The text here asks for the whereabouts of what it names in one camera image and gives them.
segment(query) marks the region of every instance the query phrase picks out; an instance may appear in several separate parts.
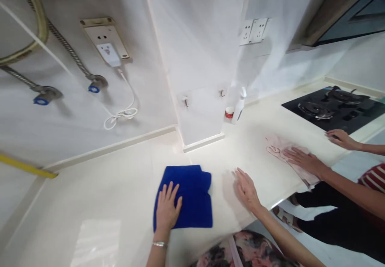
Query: wall hook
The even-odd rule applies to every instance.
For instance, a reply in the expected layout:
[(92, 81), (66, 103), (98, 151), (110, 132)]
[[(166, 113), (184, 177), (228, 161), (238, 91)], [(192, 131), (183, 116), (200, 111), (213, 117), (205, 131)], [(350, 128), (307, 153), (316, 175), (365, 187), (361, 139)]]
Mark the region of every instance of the wall hook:
[(183, 99), (182, 99), (182, 101), (184, 102), (184, 104), (186, 105), (186, 107), (188, 107), (188, 102), (187, 102), (187, 100), (188, 100), (188, 97), (187, 97), (187, 96), (184, 96)]

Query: blue towel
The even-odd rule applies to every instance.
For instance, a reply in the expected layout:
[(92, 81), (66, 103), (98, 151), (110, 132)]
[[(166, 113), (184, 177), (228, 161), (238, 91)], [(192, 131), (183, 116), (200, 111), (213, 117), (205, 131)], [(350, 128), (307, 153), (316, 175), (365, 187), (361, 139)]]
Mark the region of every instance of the blue towel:
[(174, 186), (179, 184), (176, 193), (175, 205), (180, 196), (183, 197), (182, 208), (175, 224), (177, 228), (212, 228), (213, 211), (211, 197), (208, 190), (211, 185), (211, 174), (203, 172), (200, 165), (169, 166), (166, 167), (159, 185), (154, 208), (154, 232), (156, 230), (156, 209), (158, 207), (159, 192), (163, 185), (173, 181)]

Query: floral clothing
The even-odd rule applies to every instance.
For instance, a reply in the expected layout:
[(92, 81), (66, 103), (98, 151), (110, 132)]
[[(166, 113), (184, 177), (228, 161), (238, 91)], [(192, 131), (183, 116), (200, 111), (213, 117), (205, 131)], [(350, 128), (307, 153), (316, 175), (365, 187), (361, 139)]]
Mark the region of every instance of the floral clothing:
[[(236, 254), (231, 250), (235, 242)], [(212, 247), (190, 267), (299, 267), (300, 264), (285, 258), (278, 248), (263, 235), (243, 230), (230, 240)]]

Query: wrist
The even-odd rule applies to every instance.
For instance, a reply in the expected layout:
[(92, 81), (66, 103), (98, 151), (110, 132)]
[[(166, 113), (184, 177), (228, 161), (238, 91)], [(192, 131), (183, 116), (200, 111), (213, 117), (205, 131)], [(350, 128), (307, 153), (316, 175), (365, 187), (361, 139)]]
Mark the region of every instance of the wrist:
[(260, 216), (262, 216), (264, 214), (264, 212), (269, 212), (264, 206), (262, 205), (259, 205), (259, 206), (255, 206), (251, 209), (251, 212), (253, 213), (253, 215), (259, 219)]
[(357, 145), (355, 146), (355, 151), (364, 151), (365, 144), (357, 142)]
[(170, 238), (170, 232), (171, 230), (169, 228), (156, 228), (155, 234), (154, 234), (154, 242), (161, 241), (168, 243), (168, 240)]
[(317, 175), (317, 177), (321, 180), (321, 181), (326, 181), (329, 174), (332, 173), (333, 170), (331, 167), (326, 167), (319, 175)]

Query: hand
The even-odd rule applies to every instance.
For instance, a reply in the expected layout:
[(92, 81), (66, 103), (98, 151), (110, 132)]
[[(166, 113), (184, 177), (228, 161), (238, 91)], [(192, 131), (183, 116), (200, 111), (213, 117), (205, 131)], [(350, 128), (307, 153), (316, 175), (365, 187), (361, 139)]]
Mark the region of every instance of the hand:
[(352, 139), (347, 134), (347, 132), (343, 130), (330, 130), (326, 133), (326, 135), (329, 137), (329, 140), (332, 143), (335, 143), (336, 145), (339, 145), (344, 149), (347, 149), (350, 151), (359, 151), (362, 149), (362, 143), (359, 143), (354, 139)]
[(182, 197), (179, 197), (175, 207), (175, 196), (179, 184), (175, 186), (174, 190), (172, 190), (172, 185), (173, 182), (170, 182), (168, 188), (167, 185), (163, 185), (163, 190), (159, 192), (158, 208), (156, 209), (156, 231), (170, 232), (178, 220), (180, 208), (182, 207)]
[(258, 199), (257, 190), (255, 189), (253, 180), (247, 173), (237, 168), (235, 172), (238, 177), (237, 192), (242, 203), (251, 211), (256, 217), (263, 208)]
[(292, 151), (284, 150), (284, 155), (289, 158), (289, 163), (298, 165), (305, 171), (322, 179), (324, 173), (332, 169), (321, 162), (314, 154), (305, 154), (303, 151), (293, 147)]

